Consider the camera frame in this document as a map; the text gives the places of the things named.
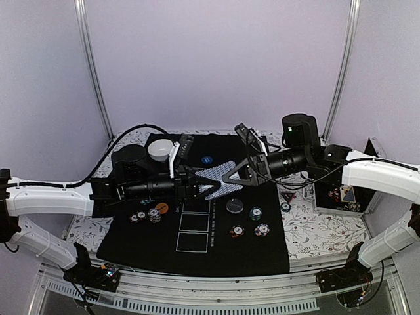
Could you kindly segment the spread teal poker chips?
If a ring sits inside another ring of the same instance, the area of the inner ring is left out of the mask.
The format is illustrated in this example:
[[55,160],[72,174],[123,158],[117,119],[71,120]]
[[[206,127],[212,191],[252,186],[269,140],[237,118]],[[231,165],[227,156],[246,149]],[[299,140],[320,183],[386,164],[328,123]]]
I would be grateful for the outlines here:
[[156,200],[153,198],[148,198],[148,199],[142,199],[140,200],[140,204],[141,205],[150,205],[152,203],[154,203]]

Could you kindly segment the orange chip pair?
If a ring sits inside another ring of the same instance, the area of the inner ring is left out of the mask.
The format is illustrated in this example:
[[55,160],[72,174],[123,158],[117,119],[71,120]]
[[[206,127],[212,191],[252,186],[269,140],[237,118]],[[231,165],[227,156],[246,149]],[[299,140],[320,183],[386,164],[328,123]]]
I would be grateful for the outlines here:
[[146,219],[147,219],[147,213],[144,212],[144,211],[138,211],[136,213],[133,213],[129,217],[130,223],[133,223],[133,224],[137,224],[137,223],[139,223],[141,221],[144,221]]

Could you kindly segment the aluminium frame post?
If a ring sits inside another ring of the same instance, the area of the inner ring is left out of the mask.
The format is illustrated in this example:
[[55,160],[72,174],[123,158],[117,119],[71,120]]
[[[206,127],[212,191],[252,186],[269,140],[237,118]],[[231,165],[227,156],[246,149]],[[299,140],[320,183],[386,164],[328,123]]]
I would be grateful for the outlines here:
[[348,67],[350,64],[352,48],[354,46],[354,40],[356,37],[357,27],[358,27],[358,18],[360,13],[360,0],[351,0],[350,8],[348,14],[348,22],[346,27],[345,42],[343,47],[343,53],[341,58],[341,63],[339,66],[339,72],[333,91],[333,96],[331,99],[331,105],[329,107],[327,119],[324,126],[324,131],[322,133],[322,138],[328,142],[331,138],[333,126],[337,114],[339,111],[339,105],[342,97],[342,93],[345,87],[345,79],[348,72]]
[[89,23],[87,18],[86,1],[75,0],[75,13],[77,18],[77,24],[79,28],[79,34],[81,37],[81,43],[83,46],[83,52],[87,62],[87,68],[89,77],[93,86],[94,97],[98,106],[101,122],[103,124],[107,137],[111,140],[114,137],[114,130],[112,128],[110,116],[106,108],[104,96],[100,86],[100,79],[98,76],[93,46],[91,43],[91,35],[89,31]]

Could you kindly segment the black dealer button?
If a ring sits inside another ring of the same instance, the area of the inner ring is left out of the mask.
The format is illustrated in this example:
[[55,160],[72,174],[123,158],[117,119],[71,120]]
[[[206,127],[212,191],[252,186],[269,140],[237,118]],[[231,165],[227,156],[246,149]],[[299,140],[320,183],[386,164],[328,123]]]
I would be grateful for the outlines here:
[[240,199],[232,198],[226,202],[226,210],[232,214],[238,214],[243,211],[244,205]]

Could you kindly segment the white ceramic bowl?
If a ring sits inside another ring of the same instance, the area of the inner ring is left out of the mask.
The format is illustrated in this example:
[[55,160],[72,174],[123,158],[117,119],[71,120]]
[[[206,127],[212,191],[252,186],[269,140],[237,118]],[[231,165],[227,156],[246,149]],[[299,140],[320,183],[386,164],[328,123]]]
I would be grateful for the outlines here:
[[173,142],[169,139],[158,139],[150,143],[147,147],[149,156],[156,162],[165,162],[171,150],[173,149]]

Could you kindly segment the aluminium poker case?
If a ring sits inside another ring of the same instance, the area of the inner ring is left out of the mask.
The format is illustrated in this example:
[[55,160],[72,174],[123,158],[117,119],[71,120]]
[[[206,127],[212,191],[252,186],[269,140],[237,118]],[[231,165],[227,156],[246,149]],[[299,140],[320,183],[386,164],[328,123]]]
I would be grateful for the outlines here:
[[314,184],[314,212],[360,218],[374,212],[383,193],[369,188]]

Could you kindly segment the teal poker chip stack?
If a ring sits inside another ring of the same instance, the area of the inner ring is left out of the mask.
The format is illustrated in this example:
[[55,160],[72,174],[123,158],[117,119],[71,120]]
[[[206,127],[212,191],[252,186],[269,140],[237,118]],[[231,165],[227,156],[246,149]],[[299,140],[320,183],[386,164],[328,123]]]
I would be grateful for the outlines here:
[[260,207],[254,207],[249,212],[252,221],[259,221],[262,218],[263,210]]

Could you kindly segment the blue playing card deck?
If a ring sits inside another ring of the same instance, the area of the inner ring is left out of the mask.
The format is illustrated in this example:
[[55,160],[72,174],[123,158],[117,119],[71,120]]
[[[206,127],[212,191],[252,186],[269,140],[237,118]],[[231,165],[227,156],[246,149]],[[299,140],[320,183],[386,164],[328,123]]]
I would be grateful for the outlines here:
[[220,187],[217,190],[207,194],[204,197],[205,200],[220,198],[243,189],[243,186],[240,184],[229,184],[224,182],[222,179],[225,174],[227,174],[229,171],[232,171],[235,167],[236,163],[234,161],[227,161],[216,167],[211,167],[209,169],[203,169],[195,172],[195,175],[198,177],[213,180],[220,184]]

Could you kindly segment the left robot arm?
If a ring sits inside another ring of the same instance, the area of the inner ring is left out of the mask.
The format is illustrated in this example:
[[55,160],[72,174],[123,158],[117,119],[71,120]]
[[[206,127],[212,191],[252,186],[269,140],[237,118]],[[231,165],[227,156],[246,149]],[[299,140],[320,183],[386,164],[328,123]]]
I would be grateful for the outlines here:
[[114,278],[91,264],[85,246],[69,243],[42,229],[29,214],[70,214],[112,217],[131,201],[173,197],[180,201],[205,198],[221,188],[191,167],[176,165],[179,154],[169,155],[169,172],[158,173],[147,149],[130,144],[111,154],[112,171],[106,178],[81,182],[28,182],[1,170],[1,243],[24,246],[56,263],[68,280],[84,285]]

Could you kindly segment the right aluminium frame post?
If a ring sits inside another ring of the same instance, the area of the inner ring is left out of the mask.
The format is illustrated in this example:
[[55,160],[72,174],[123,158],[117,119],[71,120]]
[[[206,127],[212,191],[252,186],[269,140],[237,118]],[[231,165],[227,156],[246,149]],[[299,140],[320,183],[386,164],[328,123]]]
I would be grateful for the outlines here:
[[327,119],[324,126],[324,131],[322,133],[322,138],[328,142],[331,138],[333,126],[337,114],[339,111],[339,105],[342,97],[342,93],[345,87],[345,79],[348,72],[348,67],[350,64],[352,48],[354,46],[354,40],[356,37],[357,27],[358,27],[358,18],[360,13],[360,0],[351,0],[350,8],[348,14],[348,22],[346,27],[345,42],[343,47],[343,53],[341,58],[341,63],[339,66],[339,72],[333,91],[333,96],[331,99],[331,105],[329,107]]

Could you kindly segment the black triangular chip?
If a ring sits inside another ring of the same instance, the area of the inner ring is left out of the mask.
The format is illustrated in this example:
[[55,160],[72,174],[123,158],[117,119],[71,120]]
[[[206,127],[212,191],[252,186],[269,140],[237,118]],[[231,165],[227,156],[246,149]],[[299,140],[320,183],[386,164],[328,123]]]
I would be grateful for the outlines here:
[[280,195],[287,203],[290,203],[295,197],[294,192],[281,192]]

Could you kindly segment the orange big blind button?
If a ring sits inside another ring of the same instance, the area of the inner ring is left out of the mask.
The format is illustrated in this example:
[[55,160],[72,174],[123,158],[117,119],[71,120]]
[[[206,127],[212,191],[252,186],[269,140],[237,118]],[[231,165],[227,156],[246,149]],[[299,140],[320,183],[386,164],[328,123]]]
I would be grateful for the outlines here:
[[169,211],[169,206],[166,203],[159,203],[156,205],[156,209],[162,215],[166,214]]

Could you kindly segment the front aluminium rail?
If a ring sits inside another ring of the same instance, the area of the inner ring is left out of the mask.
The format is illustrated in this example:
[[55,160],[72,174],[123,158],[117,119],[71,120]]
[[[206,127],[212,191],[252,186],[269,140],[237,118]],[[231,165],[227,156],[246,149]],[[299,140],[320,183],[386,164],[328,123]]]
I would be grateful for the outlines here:
[[396,265],[372,270],[362,306],[348,309],[342,296],[356,287],[322,292],[316,274],[342,266],[346,255],[292,260],[288,274],[199,278],[122,268],[116,292],[97,291],[91,307],[62,272],[43,263],[35,278],[29,314],[413,314]]

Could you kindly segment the blue small blind button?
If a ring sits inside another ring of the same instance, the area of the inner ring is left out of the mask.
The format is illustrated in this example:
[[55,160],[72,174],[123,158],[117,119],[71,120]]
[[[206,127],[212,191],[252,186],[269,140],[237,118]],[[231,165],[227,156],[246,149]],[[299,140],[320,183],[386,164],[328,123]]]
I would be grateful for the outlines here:
[[213,158],[211,156],[203,156],[201,158],[201,162],[204,165],[211,165],[214,162],[214,160],[213,160]]

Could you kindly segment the orange chip stack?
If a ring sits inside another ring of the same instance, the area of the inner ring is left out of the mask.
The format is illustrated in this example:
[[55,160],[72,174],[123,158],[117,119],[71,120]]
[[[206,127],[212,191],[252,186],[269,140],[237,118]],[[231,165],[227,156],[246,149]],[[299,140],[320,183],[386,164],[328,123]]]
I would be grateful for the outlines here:
[[231,238],[239,238],[242,237],[245,233],[245,228],[243,226],[240,225],[235,225],[233,227],[231,227],[230,231],[229,231],[229,235]]

